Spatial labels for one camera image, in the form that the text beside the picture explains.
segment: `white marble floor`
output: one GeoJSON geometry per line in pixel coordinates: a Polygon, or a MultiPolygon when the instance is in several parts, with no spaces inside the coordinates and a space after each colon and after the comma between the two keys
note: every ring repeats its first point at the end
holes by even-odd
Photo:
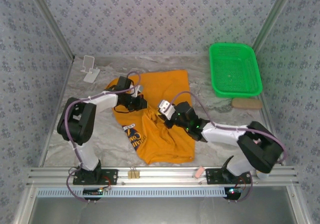
{"type": "MultiPolygon", "coordinates": [[[[83,81],[85,73],[82,60],[76,58],[68,84],[59,107],[61,116],[63,107],[69,97],[83,98],[100,93],[114,78],[125,76],[131,70],[142,72],[168,71],[186,69],[188,71],[191,91],[196,94],[212,119],[221,124],[243,125],[251,121],[261,121],[259,111],[238,110],[231,107],[231,99],[217,98],[211,86],[210,65],[208,57],[201,56],[157,56],[157,57],[103,57],[96,58],[96,66],[101,70],[96,81],[89,84],[83,81]]],[[[206,118],[201,106],[193,100],[194,109],[199,117],[206,118]]],[[[112,110],[106,110],[95,119],[94,132],[89,140],[94,145],[96,155],[103,166],[145,166],[138,158],[126,134],[113,117],[112,110]]],[[[71,146],[62,139],[57,130],[51,135],[45,166],[73,166],[77,164],[71,146]]],[[[222,165],[225,160],[240,152],[240,149],[221,143],[197,142],[195,160],[182,166],[222,165]]],[[[180,166],[170,163],[154,163],[152,166],[180,166]]]]}

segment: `green mesh basket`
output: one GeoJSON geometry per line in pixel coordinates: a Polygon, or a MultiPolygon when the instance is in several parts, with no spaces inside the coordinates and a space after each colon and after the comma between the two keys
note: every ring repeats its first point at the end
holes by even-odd
{"type": "Polygon", "coordinates": [[[222,98],[257,96],[262,82],[253,49],[245,44],[216,43],[210,46],[211,82],[222,98]]]}

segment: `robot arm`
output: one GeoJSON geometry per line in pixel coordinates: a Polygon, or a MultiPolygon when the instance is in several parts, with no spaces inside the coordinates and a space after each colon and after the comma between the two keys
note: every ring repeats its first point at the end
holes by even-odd
{"type": "MultiPolygon", "coordinates": [[[[106,94],[107,92],[126,90],[130,87],[133,87],[133,82],[126,77],[120,77],[117,85],[104,90],[100,97],[77,103],[70,109],[67,124],[73,141],[77,144],[76,148],[82,160],[82,169],[85,171],[94,171],[99,165],[99,159],[93,151],[92,144],[88,142],[94,130],[96,115],[105,109],[118,105],[125,106],[129,112],[148,106],[147,101],[140,94],[142,86],[136,86],[130,93],[106,94]]],[[[67,107],[77,100],[77,98],[68,99],[58,122],[57,131],[66,141],[69,141],[69,138],[66,134],[65,112],[67,107]]]]}
{"type": "Polygon", "coordinates": [[[187,134],[196,141],[214,141],[239,146],[240,155],[231,156],[222,166],[222,176],[226,182],[234,181],[241,174],[257,169],[263,173],[270,173],[280,157],[283,149],[272,139],[244,129],[259,130],[271,134],[260,123],[253,121],[248,126],[213,126],[209,120],[198,118],[188,102],[181,102],[176,106],[166,100],[159,104],[159,115],[167,128],[174,125],[185,129],[187,134]]]}

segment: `wall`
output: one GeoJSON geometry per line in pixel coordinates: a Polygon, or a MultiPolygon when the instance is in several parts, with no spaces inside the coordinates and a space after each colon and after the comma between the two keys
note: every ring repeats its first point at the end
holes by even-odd
{"type": "Polygon", "coordinates": [[[11,223],[70,61],[32,0],[0,0],[0,16],[0,223],[11,223]]]}
{"type": "Polygon", "coordinates": [[[46,0],[75,55],[207,53],[252,45],[275,0],[46,0]]]}
{"type": "Polygon", "coordinates": [[[277,134],[320,223],[320,0],[289,0],[257,55],[277,134]]]}

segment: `purple cable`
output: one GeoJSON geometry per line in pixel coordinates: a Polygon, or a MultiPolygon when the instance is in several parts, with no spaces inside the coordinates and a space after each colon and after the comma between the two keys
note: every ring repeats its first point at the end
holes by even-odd
{"type": "Polygon", "coordinates": [[[265,133],[263,131],[260,131],[260,130],[254,130],[254,129],[248,129],[248,128],[233,128],[233,127],[224,127],[224,126],[219,126],[217,125],[216,123],[214,123],[209,115],[209,113],[207,112],[207,110],[204,108],[203,104],[201,103],[201,101],[199,100],[199,98],[197,96],[195,96],[193,93],[191,93],[190,91],[181,91],[180,93],[178,93],[173,99],[172,101],[170,102],[169,106],[166,108],[166,110],[164,111],[164,113],[166,113],[166,111],[169,109],[169,107],[174,103],[174,101],[177,99],[178,96],[180,96],[181,94],[184,94],[184,93],[188,93],[190,95],[192,95],[195,100],[197,100],[197,102],[201,105],[201,107],[203,108],[203,110],[205,111],[205,114],[206,116],[208,117],[210,123],[215,127],[215,128],[218,128],[218,129],[221,129],[221,130],[235,130],[235,131],[249,131],[249,132],[253,132],[253,133],[256,133],[256,134],[260,134],[260,135],[264,135],[272,140],[274,140],[279,146],[281,146],[281,148],[283,149],[283,158],[280,159],[279,161],[277,161],[277,163],[281,163],[283,162],[286,157],[288,156],[288,152],[287,152],[287,149],[285,147],[284,144],[282,144],[277,138],[275,138],[273,135],[270,135],[269,133],[265,133]]]}
{"type": "Polygon", "coordinates": [[[121,94],[121,93],[125,93],[125,92],[127,92],[127,91],[130,91],[130,90],[132,90],[132,89],[134,89],[135,87],[137,87],[139,84],[140,84],[140,81],[141,81],[141,76],[140,76],[140,74],[137,72],[137,71],[130,71],[128,74],[127,74],[127,77],[130,75],[130,74],[132,74],[132,73],[135,73],[135,74],[137,74],[138,75],[138,82],[136,83],[136,85],[134,85],[133,87],[131,87],[131,88],[129,88],[129,89],[126,89],[126,90],[119,90],[119,91],[113,91],[113,92],[106,92],[106,93],[100,93],[100,94],[97,94],[97,95],[95,95],[95,96],[92,96],[92,97],[88,97],[88,98],[84,98],[84,99],[79,99],[79,100],[76,100],[76,101],[73,101],[71,104],[69,104],[69,106],[67,107],[67,109],[65,110],[66,112],[65,112],[65,114],[64,114],[64,124],[65,124],[65,131],[66,131],[66,135],[68,136],[68,139],[69,139],[69,141],[71,142],[71,144],[72,144],[72,146],[73,146],[73,148],[74,148],[74,150],[75,150],[75,155],[76,155],[76,157],[78,158],[78,160],[79,160],[79,162],[80,162],[80,165],[79,165],[79,168],[78,169],[76,169],[76,170],[74,170],[74,171],[72,171],[70,174],[69,174],[69,176],[67,177],[67,179],[66,179],[66,187],[68,188],[68,190],[70,191],[70,193],[76,198],[76,199],[78,199],[78,200],[80,200],[80,201],[83,201],[83,202],[88,202],[87,200],[85,200],[84,198],[81,198],[81,197],[79,197],[79,196],[77,196],[72,190],[71,190],[71,188],[70,188],[70,185],[69,185],[69,179],[70,179],[70,177],[74,174],[74,173],[76,173],[76,172],[78,172],[78,171],[80,171],[81,170],[81,168],[82,168],[82,159],[81,159],[81,157],[80,157],[80,155],[79,155],[79,153],[78,153],[78,150],[77,150],[77,145],[76,145],[76,143],[74,142],[74,140],[73,140],[73,138],[72,138],[72,136],[71,136],[71,134],[70,134],[70,130],[69,130],[69,126],[68,126],[68,123],[67,123],[67,121],[66,120],[68,120],[68,116],[69,116],[69,112],[70,112],[70,109],[74,106],[74,105],[76,105],[76,104],[78,104],[78,103],[81,103],[81,102],[84,102],[84,101],[89,101],[89,100],[94,100],[94,99],[96,99],[96,98],[99,98],[99,97],[101,97],[101,96],[103,96],[103,95],[109,95],[109,94],[121,94]]]}
{"type": "Polygon", "coordinates": [[[248,192],[245,194],[245,196],[243,197],[243,198],[241,198],[240,200],[231,200],[231,202],[235,202],[235,203],[238,203],[238,202],[242,202],[242,201],[244,201],[244,200],[246,200],[249,196],[250,196],[250,194],[251,194],[251,192],[252,192],[252,187],[253,187],[253,183],[254,183],[254,181],[252,180],[252,175],[251,175],[251,173],[250,173],[250,171],[249,171],[249,175],[250,175],[250,188],[249,188],[249,190],[248,190],[248,192]]]}

